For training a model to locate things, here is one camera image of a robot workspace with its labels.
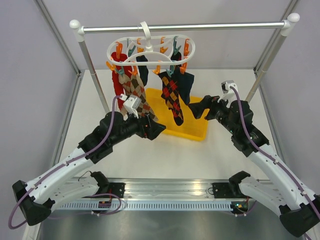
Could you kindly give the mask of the dark argyle sock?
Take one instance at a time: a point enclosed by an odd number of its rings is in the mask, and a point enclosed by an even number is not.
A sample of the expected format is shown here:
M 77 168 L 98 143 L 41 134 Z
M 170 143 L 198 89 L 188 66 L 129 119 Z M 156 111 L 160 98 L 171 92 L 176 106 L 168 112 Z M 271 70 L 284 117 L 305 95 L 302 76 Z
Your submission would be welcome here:
M 180 105 L 178 80 L 166 71 L 160 72 L 158 76 L 162 82 L 161 97 L 165 100 L 167 108 L 171 110 L 175 124 L 181 126 L 184 123 L 184 116 Z

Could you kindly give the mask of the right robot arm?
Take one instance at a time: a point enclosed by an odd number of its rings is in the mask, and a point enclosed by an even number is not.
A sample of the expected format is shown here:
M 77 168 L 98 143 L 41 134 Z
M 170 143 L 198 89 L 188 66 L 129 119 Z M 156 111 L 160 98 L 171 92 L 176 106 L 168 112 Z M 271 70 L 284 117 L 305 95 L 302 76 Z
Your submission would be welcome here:
M 276 189 L 259 183 L 245 171 L 229 178 L 228 192 L 235 198 L 250 197 L 275 213 L 283 227 L 299 238 L 320 222 L 320 197 L 306 187 L 280 159 L 269 140 L 253 125 L 254 113 L 247 101 L 230 105 L 218 96 L 206 95 L 188 105 L 195 119 L 209 110 L 205 120 L 217 120 L 230 134 L 234 147 L 256 164 Z

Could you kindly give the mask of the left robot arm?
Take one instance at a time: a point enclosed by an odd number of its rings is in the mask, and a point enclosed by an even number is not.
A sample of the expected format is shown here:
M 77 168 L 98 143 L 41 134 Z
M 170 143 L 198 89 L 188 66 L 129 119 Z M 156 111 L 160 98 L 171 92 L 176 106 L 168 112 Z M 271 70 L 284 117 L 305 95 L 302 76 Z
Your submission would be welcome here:
M 150 141 L 156 139 L 166 126 L 149 115 L 124 119 L 120 112 L 112 111 L 99 125 L 60 163 L 27 182 L 18 180 L 12 185 L 16 200 L 14 210 L 20 209 L 24 223 L 34 226 L 61 205 L 81 197 L 96 195 L 103 198 L 109 193 L 109 183 L 101 172 L 92 173 L 88 180 L 66 186 L 66 182 L 113 152 L 120 142 L 137 135 Z

